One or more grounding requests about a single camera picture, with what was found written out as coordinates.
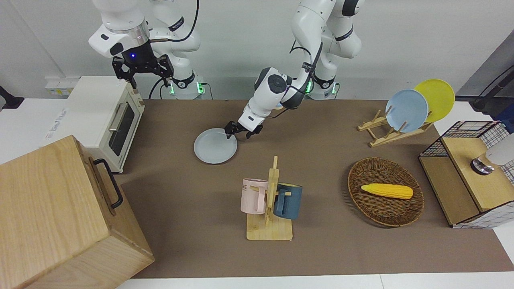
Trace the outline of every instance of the pink mug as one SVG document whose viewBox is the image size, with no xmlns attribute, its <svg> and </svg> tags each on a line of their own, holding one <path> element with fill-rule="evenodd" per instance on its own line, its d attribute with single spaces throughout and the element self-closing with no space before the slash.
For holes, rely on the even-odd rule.
<svg viewBox="0 0 514 289">
<path fill-rule="evenodd" d="M 243 179 L 243 192 L 241 193 L 241 211 L 247 214 L 264 214 L 266 202 L 264 196 L 268 188 L 268 181 L 256 178 Z"/>
</svg>

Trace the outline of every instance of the white label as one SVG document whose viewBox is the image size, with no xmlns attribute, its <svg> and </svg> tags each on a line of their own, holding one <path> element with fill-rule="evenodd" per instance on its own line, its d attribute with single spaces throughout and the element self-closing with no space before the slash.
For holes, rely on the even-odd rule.
<svg viewBox="0 0 514 289">
<path fill-rule="evenodd" d="M 57 118 L 53 121 L 52 127 L 48 130 L 45 135 L 45 139 L 49 140 L 53 138 L 53 135 L 56 133 L 57 129 L 61 125 L 62 120 L 68 113 L 68 108 L 64 108 L 58 115 Z"/>
</svg>

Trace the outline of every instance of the mug handle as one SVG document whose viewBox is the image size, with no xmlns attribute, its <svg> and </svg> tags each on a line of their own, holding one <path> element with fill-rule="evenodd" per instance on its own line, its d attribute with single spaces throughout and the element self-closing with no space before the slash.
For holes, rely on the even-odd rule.
<svg viewBox="0 0 514 289">
<path fill-rule="evenodd" d="M 259 211 L 259 204 L 264 203 L 264 195 L 266 194 L 266 189 L 264 187 L 259 186 L 259 196 L 257 198 L 257 203 L 255 204 L 255 211 Z"/>
<path fill-rule="evenodd" d="M 285 205 L 286 205 L 286 202 L 285 202 L 286 191 L 287 190 L 285 190 L 285 189 L 281 189 L 279 191 L 279 197 L 278 197 L 278 200 L 277 200 L 277 209 L 278 209 L 278 213 L 280 215 L 284 214 L 284 209 L 285 209 Z"/>
</svg>

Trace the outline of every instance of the yellow plate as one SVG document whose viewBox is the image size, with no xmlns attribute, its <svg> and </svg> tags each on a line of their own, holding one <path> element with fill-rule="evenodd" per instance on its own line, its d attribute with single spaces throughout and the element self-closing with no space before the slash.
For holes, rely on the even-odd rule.
<svg viewBox="0 0 514 289">
<path fill-rule="evenodd" d="M 415 91 L 421 93 L 428 103 L 431 111 L 426 122 L 435 122 L 443 119 L 450 113 L 455 102 L 455 92 L 446 81 L 441 79 L 427 79 L 418 84 Z"/>
</svg>

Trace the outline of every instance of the wicker basket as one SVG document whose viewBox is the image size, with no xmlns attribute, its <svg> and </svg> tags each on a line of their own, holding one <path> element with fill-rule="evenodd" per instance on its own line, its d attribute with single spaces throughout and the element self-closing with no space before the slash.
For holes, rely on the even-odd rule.
<svg viewBox="0 0 514 289">
<path fill-rule="evenodd" d="M 371 183 L 409 186 L 414 191 L 413 196 L 401 200 L 370 194 L 360 188 Z M 348 189 L 357 208 L 382 225 L 409 225 L 423 212 L 423 192 L 416 179 L 399 164 L 384 158 L 365 158 L 355 163 L 348 175 Z"/>
</svg>

